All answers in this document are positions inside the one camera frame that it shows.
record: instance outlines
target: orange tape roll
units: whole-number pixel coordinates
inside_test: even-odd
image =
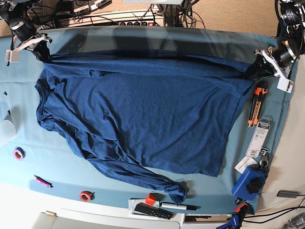
[[[92,193],[87,191],[82,191],[80,194],[80,198],[84,202],[89,202],[91,200]]]

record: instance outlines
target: label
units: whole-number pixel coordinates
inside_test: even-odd
[[[97,8],[98,8],[98,7],[97,7],[97,5],[95,5],[95,4],[91,6],[91,10],[96,10]]]
[[[250,157],[258,157],[265,139],[267,137],[270,125],[268,123],[259,122],[256,126],[254,134],[252,136],[250,145],[247,149],[246,155]]]
[[[249,165],[255,165],[257,162],[249,156],[245,156],[234,168],[240,172],[241,174],[244,173],[244,170],[249,166]]]

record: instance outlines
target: pink marker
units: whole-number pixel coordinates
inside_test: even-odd
[[[46,187],[53,187],[51,183],[49,183],[48,181],[45,181],[44,179],[41,179],[40,177],[38,176],[35,176],[33,177],[38,183],[46,186]]]

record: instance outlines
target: light blue table cover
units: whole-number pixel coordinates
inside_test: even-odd
[[[48,31],[48,34],[53,39],[49,45],[51,54],[130,48],[163,49],[252,63],[255,60],[254,49],[276,46],[275,39],[262,35],[184,28],[85,27],[57,29]],[[145,198],[148,193],[154,192],[103,176],[89,162],[74,155],[58,133],[47,132],[38,126],[36,109],[39,95],[34,85],[43,64],[30,52],[22,51],[20,62],[7,67],[4,56],[9,47],[10,37],[0,38],[0,57],[3,57],[3,61],[0,61],[0,119],[5,119],[10,110],[17,136],[0,148],[0,181],[79,201],[80,192],[87,190],[95,193],[92,203],[122,208],[128,207],[128,199]],[[265,80],[269,82],[269,91],[261,116],[270,115],[273,118],[264,145],[270,149],[272,158],[283,130],[291,94],[276,88],[276,78]],[[180,175],[152,169],[155,173],[187,185],[189,192],[184,204],[200,206],[196,212],[189,213],[234,212],[235,197],[231,190],[241,175],[234,167],[245,156],[254,132],[254,129],[247,128],[251,100],[252,95],[230,132],[223,169],[218,177]],[[26,151],[22,161],[13,156],[16,147]],[[51,182],[54,187],[40,185],[34,181],[33,175]],[[160,201],[171,201],[163,192],[157,196]],[[254,209],[257,202],[258,197],[251,202]]]

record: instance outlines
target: shirt sleeve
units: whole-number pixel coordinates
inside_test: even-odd
[[[123,161],[105,161],[96,157],[87,160],[106,177],[168,193],[176,205],[180,205],[186,198],[183,187],[141,166]]]

